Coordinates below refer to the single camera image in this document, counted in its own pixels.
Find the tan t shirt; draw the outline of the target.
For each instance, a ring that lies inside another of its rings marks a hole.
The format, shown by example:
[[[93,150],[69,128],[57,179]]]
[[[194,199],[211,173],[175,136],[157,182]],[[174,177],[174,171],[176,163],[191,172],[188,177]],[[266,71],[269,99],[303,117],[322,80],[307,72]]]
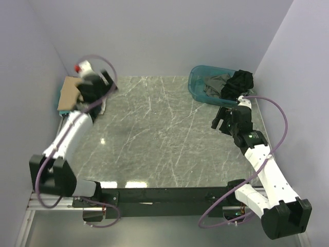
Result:
[[[77,100],[83,101],[83,97],[77,86],[82,82],[80,78],[66,76],[60,90],[60,98],[57,110],[70,111],[74,108]]]

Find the teal plastic basket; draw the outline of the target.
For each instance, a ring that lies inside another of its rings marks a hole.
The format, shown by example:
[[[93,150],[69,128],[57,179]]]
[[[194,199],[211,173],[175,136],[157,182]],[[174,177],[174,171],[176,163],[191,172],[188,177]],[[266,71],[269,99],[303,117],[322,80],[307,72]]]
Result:
[[[204,87],[204,78],[215,75],[229,74],[231,77],[233,76],[235,70],[213,67],[213,66],[205,66],[199,65],[193,68],[190,72],[189,80],[188,80],[188,90],[191,93],[194,100],[202,103],[207,103],[211,105],[217,105],[220,107],[231,108],[237,105],[236,100],[226,100],[226,99],[218,99],[212,98],[206,95],[203,91]]]

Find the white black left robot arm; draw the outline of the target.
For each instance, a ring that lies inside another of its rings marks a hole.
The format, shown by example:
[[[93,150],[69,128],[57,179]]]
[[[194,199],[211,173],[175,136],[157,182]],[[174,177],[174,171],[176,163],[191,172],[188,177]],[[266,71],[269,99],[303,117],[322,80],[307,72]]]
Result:
[[[29,168],[38,199],[41,194],[77,197],[96,207],[103,200],[100,183],[77,179],[70,163],[80,140],[101,112],[103,101],[118,89],[117,78],[111,78],[104,69],[97,74],[92,69],[83,70],[80,65],[77,72],[81,81],[74,106],[52,144],[41,155],[30,158]]]

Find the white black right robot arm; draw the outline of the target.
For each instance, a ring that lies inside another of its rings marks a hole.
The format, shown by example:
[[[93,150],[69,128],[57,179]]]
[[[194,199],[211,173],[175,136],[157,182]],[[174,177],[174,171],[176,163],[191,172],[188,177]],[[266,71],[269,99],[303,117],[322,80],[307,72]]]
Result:
[[[231,205],[242,202],[248,206],[261,219],[262,228],[270,239],[305,232],[312,205],[291,188],[270,154],[265,136],[253,128],[251,107],[241,104],[233,109],[221,107],[211,127],[233,137],[266,192],[263,196],[250,184],[245,184],[228,190],[226,201]]]

